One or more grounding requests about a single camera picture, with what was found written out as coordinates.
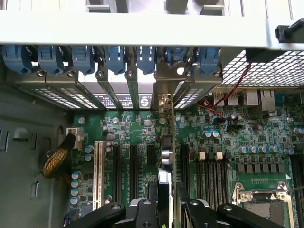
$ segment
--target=chip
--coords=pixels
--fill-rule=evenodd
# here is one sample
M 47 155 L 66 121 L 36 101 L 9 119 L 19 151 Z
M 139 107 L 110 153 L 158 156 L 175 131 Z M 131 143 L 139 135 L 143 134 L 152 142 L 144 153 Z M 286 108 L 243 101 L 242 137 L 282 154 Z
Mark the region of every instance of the chip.
M 258 140 L 259 141 L 265 141 L 266 137 L 264 135 L 259 135 Z

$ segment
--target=white connector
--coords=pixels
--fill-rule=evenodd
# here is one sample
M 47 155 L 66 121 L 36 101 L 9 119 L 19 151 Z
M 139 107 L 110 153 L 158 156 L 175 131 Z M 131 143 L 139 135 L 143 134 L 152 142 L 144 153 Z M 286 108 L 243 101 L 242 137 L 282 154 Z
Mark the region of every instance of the white connector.
M 82 148 L 82 141 L 84 140 L 84 132 L 79 127 L 71 127 L 66 129 L 66 135 L 71 132 L 73 135 L 76 136 L 75 145 L 73 149 L 80 149 Z

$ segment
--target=ventilation holes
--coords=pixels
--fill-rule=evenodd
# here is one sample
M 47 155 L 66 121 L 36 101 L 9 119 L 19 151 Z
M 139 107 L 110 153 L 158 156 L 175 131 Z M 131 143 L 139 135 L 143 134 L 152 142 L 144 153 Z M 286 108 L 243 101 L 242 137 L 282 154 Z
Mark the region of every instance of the ventilation holes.
M 71 109 L 77 109 L 80 108 L 78 105 L 73 104 L 72 102 L 62 98 L 61 96 L 53 93 L 52 91 L 49 91 L 48 89 L 32 89 L 36 93 L 39 93 L 40 95 L 43 95 L 47 97 L 48 99 L 51 99 L 65 107 L 71 108 Z

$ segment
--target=black capacitor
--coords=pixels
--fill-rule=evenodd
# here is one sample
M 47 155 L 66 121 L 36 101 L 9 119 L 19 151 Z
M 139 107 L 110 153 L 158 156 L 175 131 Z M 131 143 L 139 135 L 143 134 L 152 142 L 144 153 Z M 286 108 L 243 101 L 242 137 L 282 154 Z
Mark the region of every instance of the black capacitor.
M 107 134 L 109 132 L 109 128 L 107 127 L 107 125 L 103 125 L 102 130 L 103 134 Z

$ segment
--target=black plastic bracket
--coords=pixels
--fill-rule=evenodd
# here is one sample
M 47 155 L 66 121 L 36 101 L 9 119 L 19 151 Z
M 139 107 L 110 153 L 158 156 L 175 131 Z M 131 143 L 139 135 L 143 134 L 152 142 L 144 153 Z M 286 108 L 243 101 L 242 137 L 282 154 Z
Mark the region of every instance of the black plastic bracket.
M 279 43 L 304 44 L 304 18 L 288 25 L 279 25 L 275 30 L 275 36 Z

